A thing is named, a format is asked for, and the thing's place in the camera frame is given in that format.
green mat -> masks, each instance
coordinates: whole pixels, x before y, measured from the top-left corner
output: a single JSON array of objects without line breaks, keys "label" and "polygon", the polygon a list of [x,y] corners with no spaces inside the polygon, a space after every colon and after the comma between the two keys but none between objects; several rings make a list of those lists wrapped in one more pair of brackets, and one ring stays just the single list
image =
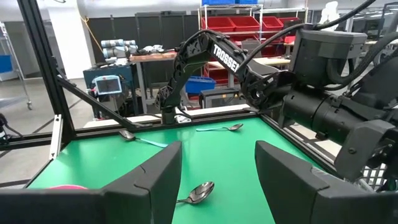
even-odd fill
[{"label": "green mat", "polygon": [[[195,131],[199,127],[228,127],[237,123],[244,124],[237,132]],[[314,164],[259,118],[138,133],[137,137],[163,143],[183,142],[179,198],[186,198],[194,187],[203,182],[215,183],[213,193],[203,203],[195,206],[178,204],[173,223],[274,223],[254,162],[257,140],[267,141]],[[76,184],[99,189],[160,150],[144,142],[123,141],[119,136],[74,141],[29,188]]]}]

spoon handle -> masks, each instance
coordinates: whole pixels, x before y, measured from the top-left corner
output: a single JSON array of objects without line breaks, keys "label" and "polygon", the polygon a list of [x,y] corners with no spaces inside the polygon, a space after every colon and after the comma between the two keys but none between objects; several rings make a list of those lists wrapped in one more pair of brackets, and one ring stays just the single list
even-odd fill
[{"label": "spoon handle", "polygon": [[159,143],[159,142],[154,142],[154,141],[150,141],[150,140],[146,140],[146,139],[142,139],[140,138],[141,141],[144,141],[146,143],[152,144],[154,146],[158,146],[158,147],[167,147],[168,144],[163,144],[163,143]]},{"label": "spoon handle", "polygon": [[212,130],[218,130],[218,129],[223,129],[222,127],[220,128],[197,128],[197,131],[212,131]]},{"label": "spoon handle", "polygon": [[176,203],[190,203],[190,201],[189,201],[189,199],[188,198],[186,198],[186,199],[181,199],[181,200],[177,200],[177,202]]}]

blue storage bin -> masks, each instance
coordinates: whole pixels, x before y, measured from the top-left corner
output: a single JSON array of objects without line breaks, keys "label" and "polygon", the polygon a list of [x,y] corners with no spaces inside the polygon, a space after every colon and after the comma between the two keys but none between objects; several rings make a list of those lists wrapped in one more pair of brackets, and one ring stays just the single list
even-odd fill
[{"label": "blue storage bin", "polygon": [[191,76],[185,84],[185,91],[191,94],[200,94],[202,90],[214,90],[216,81],[208,77]]},{"label": "blue storage bin", "polygon": [[11,71],[13,71],[11,55],[0,55],[0,73]]},{"label": "blue storage bin", "polygon": [[235,0],[201,0],[201,5],[204,6],[205,4],[235,4]]},{"label": "blue storage bin", "polygon": [[236,4],[258,4],[258,0],[236,0]]}]

silver spoon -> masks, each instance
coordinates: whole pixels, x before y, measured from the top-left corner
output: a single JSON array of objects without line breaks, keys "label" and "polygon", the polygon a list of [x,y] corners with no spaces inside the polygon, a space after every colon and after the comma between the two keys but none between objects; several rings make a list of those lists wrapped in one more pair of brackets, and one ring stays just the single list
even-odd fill
[{"label": "silver spoon", "polygon": [[167,147],[168,146],[168,144],[163,144],[163,143],[154,142],[154,141],[150,141],[150,140],[146,140],[146,139],[142,139],[142,138],[137,138],[133,133],[131,133],[127,130],[119,131],[119,134],[122,136],[122,138],[124,138],[124,140],[127,140],[127,141],[141,140],[143,142],[146,142],[146,143],[152,144],[154,146],[158,146],[158,147]]},{"label": "silver spoon", "polygon": [[209,196],[209,194],[213,191],[214,189],[214,182],[205,182],[198,187],[195,187],[190,193],[189,196],[186,199],[183,200],[177,200],[177,203],[183,202],[183,203],[190,203],[190,204],[198,204],[202,202],[204,199]]},{"label": "silver spoon", "polygon": [[214,131],[214,130],[220,130],[220,129],[227,129],[228,131],[236,131],[239,128],[242,128],[243,124],[235,124],[232,127],[218,127],[218,128],[197,128],[197,131]]}]

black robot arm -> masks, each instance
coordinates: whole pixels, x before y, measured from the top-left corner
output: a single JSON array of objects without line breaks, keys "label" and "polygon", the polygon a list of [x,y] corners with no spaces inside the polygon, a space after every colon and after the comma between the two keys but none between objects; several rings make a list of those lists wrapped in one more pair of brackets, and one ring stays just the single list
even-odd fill
[{"label": "black robot arm", "polygon": [[176,49],[174,75],[167,86],[161,88],[156,105],[162,110],[162,122],[175,122],[175,108],[179,107],[180,91],[191,74],[209,62],[211,57],[219,61],[240,82],[248,104],[266,110],[282,103],[290,90],[293,75],[278,69],[250,61],[244,68],[240,64],[246,59],[247,50],[238,48],[228,36],[212,30],[201,30]]},{"label": "black robot arm", "polygon": [[331,139],[342,145],[335,161],[342,177],[355,181],[364,166],[385,163],[385,178],[398,179],[398,116],[389,107],[391,100],[398,98],[398,89],[392,85],[396,76],[391,72],[395,57],[375,68],[372,76],[378,81],[369,78],[357,97],[352,93],[336,96],[327,91],[344,88],[363,73],[385,45],[397,38],[398,33],[385,36],[355,69],[351,64],[347,77],[342,77],[346,61],[358,56],[366,35],[300,29],[290,69],[280,71],[253,60],[243,66],[251,55],[235,46],[228,36],[201,30],[176,49],[174,76],[159,90],[156,103],[162,110],[162,122],[174,123],[181,89],[196,69],[214,57],[239,80],[250,106],[259,111],[281,106],[281,128],[295,121],[315,131],[318,139]]}]

